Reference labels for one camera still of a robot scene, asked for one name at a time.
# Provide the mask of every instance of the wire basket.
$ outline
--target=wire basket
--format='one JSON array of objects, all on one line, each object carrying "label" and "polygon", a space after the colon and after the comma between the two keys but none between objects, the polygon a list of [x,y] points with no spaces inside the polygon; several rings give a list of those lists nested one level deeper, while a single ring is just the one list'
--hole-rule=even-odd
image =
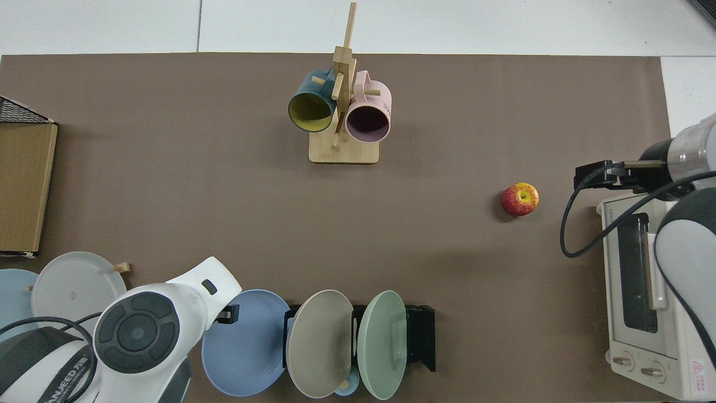
[{"label": "wire basket", "polygon": [[0,97],[0,123],[54,123],[17,101]]}]

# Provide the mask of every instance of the oven knob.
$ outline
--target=oven knob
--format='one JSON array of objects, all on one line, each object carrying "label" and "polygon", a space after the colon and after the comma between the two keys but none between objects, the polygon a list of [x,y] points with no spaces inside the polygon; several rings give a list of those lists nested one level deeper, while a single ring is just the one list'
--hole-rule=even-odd
[{"label": "oven knob", "polygon": [[624,367],[627,371],[634,370],[634,359],[627,351],[622,351],[618,357],[612,357],[611,362]]},{"label": "oven knob", "polygon": [[657,361],[652,361],[648,368],[642,368],[642,374],[650,376],[654,380],[657,380],[660,384],[663,384],[667,380],[664,367]]}]

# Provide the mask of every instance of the oven handle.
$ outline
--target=oven handle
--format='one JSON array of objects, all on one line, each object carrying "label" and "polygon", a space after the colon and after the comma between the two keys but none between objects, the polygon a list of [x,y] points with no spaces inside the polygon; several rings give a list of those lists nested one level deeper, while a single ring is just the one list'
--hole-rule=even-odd
[{"label": "oven handle", "polygon": [[647,265],[649,269],[649,277],[647,278],[647,290],[649,291],[649,306],[653,310],[665,310],[669,307],[667,300],[667,286],[664,276],[657,266],[657,259],[654,256],[654,240],[656,234],[643,232],[644,246],[647,249]]}]

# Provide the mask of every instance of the blue mug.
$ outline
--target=blue mug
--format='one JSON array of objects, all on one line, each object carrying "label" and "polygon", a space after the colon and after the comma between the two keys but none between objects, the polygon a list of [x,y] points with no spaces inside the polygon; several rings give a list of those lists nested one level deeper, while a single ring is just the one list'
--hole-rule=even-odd
[{"label": "blue mug", "polygon": [[306,75],[289,102],[291,121],[308,132],[326,130],[336,110],[336,101],[331,99],[335,82],[332,68]]}]

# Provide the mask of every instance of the apple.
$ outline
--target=apple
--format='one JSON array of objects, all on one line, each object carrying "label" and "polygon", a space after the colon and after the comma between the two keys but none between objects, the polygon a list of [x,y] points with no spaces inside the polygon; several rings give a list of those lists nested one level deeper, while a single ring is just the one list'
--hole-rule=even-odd
[{"label": "apple", "polygon": [[508,187],[500,199],[502,208],[513,216],[530,214],[539,203],[539,194],[534,186],[520,182]]}]

